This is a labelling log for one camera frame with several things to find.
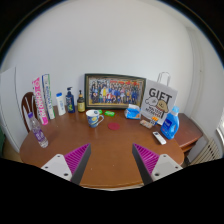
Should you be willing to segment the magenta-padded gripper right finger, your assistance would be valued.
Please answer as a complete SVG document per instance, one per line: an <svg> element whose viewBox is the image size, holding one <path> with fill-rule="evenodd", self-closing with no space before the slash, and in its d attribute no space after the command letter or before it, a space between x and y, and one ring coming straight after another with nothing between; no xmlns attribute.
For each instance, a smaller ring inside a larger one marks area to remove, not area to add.
<svg viewBox="0 0 224 224"><path fill-rule="evenodd" d="M132 145L132 154L145 185L182 169L169 155L158 155L138 144Z"/></svg>

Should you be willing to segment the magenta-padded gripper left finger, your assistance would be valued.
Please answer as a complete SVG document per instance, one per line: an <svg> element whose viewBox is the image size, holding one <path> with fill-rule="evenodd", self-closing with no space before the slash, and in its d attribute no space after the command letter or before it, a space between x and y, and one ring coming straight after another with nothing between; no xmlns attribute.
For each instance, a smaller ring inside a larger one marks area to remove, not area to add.
<svg viewBox="0 0 224 224"><path fill-rule="evenodd" d="M66 155L56 154L42 169L79 185L91 155L91 145L85 144Z"/></svg>

